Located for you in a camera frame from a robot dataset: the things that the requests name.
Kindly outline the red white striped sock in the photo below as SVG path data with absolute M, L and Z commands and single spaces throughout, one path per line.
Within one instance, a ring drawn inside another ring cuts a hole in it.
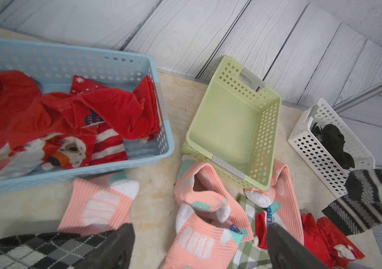
M 87 78 L 74 76 L 70 94 L 78 95 L 107 88 L 107 86 L 101 85 Z M 91 161 L 89 164 L 100 165 L 126 160 L 128 160 L 128 156 L 125 150 L 123 138 L 106 122 L 98 124 L 95 145 L 93 147 Z

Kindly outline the dark argyle sock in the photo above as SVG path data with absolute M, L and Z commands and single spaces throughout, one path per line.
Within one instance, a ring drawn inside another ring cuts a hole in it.
M 0 239 L 0 269 L 73 269 L 104 243 L 112 231 L 81 236 L 44 233 Z

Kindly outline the black white striped sock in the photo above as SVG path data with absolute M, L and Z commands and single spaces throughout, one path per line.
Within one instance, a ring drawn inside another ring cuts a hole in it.
M 354 170 L 345 183 L 347 194 L 322 210 L 344 234 L 356 235 L 382 224 L 382 169 Z

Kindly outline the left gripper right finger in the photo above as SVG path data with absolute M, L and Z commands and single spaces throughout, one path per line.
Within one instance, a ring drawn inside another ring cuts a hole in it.
M 268 227 L 266 243 L 274 269 L 328 269 L 278 224 Z

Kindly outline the red santa sock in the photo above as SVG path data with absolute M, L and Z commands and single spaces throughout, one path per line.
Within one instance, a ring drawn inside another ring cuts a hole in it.
M 19 71 L 0 72 L 0 180 L 32 172 L 62 146 L 67 137 L 93 139 L 95 128 L 72 127 L 58 109 L 72 95 L 42 94 Z

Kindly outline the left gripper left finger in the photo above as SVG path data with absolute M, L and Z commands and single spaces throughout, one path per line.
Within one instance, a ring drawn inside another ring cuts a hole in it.
M 99 247 L 91 251 L 74 269 L 128 269 L 136 236 L 131 223 L 112 231 Z

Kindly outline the red fluffy sock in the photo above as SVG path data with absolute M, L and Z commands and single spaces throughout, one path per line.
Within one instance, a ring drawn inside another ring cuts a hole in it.
M 132 92 L 74 76 L 70 93 L 48 93 L 42 102 L 59 112 L 73 129 L 107 123 L 127 140 L 153 140 L 160 132 L 157 100 L 149 76 Z

